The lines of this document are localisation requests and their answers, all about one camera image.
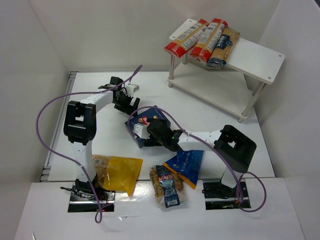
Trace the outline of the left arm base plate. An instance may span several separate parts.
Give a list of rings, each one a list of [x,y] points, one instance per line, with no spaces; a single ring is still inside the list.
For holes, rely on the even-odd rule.
[[[116,192],[103,189],[97,181],[94,181],[92,184],[101,204],[102,211],[114,212]],[[75,183],[72,184],[72,187],[60,187],[61,190],[70,192],[67,210],[69,213],[88,213],[99,211],[98,203],[89,183],[87,182],[83,187],[84,188],[77,188]]]

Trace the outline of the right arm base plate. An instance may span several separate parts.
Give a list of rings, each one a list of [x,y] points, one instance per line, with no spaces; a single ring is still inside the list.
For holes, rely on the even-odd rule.
[[[250,209],[251,203],[245,181],[240,182],[243,192],[243,202],[237,198],[236,188],[230,188],[220,183],[217,179],[202,182],[206,210]]]

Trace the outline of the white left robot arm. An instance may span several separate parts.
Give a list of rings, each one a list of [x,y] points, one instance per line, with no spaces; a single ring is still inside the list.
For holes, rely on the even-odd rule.
[[[140,99],[134,93],[140,87],[112,76],[110,83],[100,86],[95,93],[81,101],[70,101],[67,104],[63,133],[74,151],[75,160],[80,163],[76,167],[75,191],[92,194],[92,187],[97,181],[94,169],[92,141],[97,133],[97,113],[106,105],[114,104],[114,108],[131,115],[138,106]]]

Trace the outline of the blue Barilla pasta box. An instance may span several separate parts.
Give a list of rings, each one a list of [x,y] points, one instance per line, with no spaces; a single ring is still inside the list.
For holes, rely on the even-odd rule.
[[[135,112],[124,125],[140,149],[167,145],[174,135],[171,122],[156,105],[140,114]]]

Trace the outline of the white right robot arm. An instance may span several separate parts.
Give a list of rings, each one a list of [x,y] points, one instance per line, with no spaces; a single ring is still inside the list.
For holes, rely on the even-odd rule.
[[[216,153],[226,165],[220,182],[230,189],[234,189],[241,176],[247,173],[257,148],[253,140],[232,125],[225,125],[217,131],[187,132],[172,130],[163,120],[153,119],[144,131],[172,152]]]

